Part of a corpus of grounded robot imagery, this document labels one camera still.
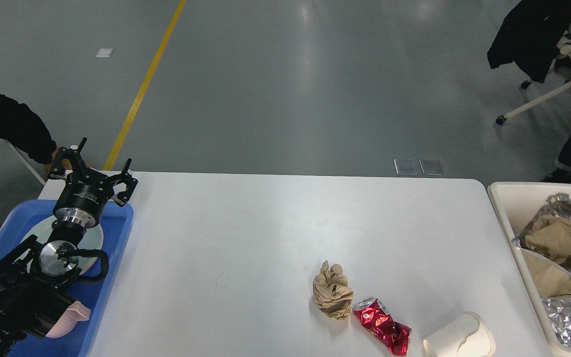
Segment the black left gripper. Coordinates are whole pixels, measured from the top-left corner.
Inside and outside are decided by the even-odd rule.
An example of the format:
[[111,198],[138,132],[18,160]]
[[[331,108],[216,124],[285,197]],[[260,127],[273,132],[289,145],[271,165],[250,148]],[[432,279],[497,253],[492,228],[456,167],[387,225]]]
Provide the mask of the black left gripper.
[[54,216],[59,221],[70,221],[89,229],[100,223],[100,218],[109,199],[117,206],[125,206],[131,199],[138,179],[129,171],[132,163],[127,158],[122,170],[105,177],[102,186],[88,183],[91,169],[81,157],[88,138],[83,137],[76,148],[60,147],[48,170],[48,180],[67,181],[54,207]]

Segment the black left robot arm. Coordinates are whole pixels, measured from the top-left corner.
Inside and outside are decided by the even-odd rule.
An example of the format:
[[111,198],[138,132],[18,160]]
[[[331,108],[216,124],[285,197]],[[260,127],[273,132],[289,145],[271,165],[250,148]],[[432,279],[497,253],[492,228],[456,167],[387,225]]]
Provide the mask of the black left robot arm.
[[131,159],[109,176],[86,165],[83,138],[59,149],[57,200],[16,206],[0,229],[0,357],[83,357],[133,222]]

